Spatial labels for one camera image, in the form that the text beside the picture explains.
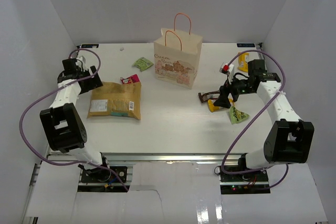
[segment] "paper bag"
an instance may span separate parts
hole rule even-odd
[[[176,30],[177,15],[182,14],[190,21],[189,32]],[[162,37],[154,41],[155,77],[186,88],[192,88],[197,76],[202,40],[191,33],[191,20],[178,13],[174,29],[161,29]]]

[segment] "tabletop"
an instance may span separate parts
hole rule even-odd
[[[117,116],[87,118],[91,92],[79,96],[76,108],[83,120],[88,141],[103,153],[225,153],[235,137],[248,123],[231,124],[228,111],[210,112],[201,104],[198,93],[218,90],[226,80],[219,72],[238,52],[255,48],[238,48],[235,43],[202,45],[198,75],[192,89],[155,79],[155,67],[140,72],[132,67],[139,58],[154,62],[154,47],[148,44],[99,44],[92,48],[101,58],[102,81],[120,83],[120,77],[137,74],[142,83],[141,120]],[[94,55],[81,51],[86,65],[98,64]],[[258,59],[256,52],[249,60]],[[236,108],[251,117],[264,106],[257,94],[241,95]],[[263,147],[271,129],[267,112],[250,127],[232,153],[246,153]]]

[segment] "green packet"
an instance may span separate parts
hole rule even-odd
[[[140,69],[140,71],[144,71],[146,70],[147,68],[153,66],[153,63],[149,60],[147,60],[146,58],[144,57],[141,57],[140,59],[138,59],[133,65],[132,67],[137,67]]]
[[[249,114],[239,111],[233,106],[231,106],[229,113],[230,113],[231,124],[241,123],[242,121],[245,121],[246,119],[250,117]]]

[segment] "bag handle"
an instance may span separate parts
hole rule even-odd
[[[165,46],[167,46],[167,33],[168,32],[171,32],[171,33],[175,34],[175,36],[179,39],[180,44],[181,44],[181,51],[182,51],[182,41],[181,41],[181,39],[179,38],[179,36],[176,33],[174,33],[173,31],[170,31],[170,30],[167,30],[166,34],[164,35],[164,44],[165,44]]]
[[[175,18],[174,18],[174,31],[175,31],[176,17],[177,17],[179,14],[184,15],[184,16],[186,16],[186,17],[189,19],[189,22],[190,22],[189,35],[190,35],[190,31],[191,31],[191,19],[189,18],[188,15],[186,15],[186,14],[184,14],[184,13],[178,13],[178,14],[176,14],[176,16],[175,16]]]

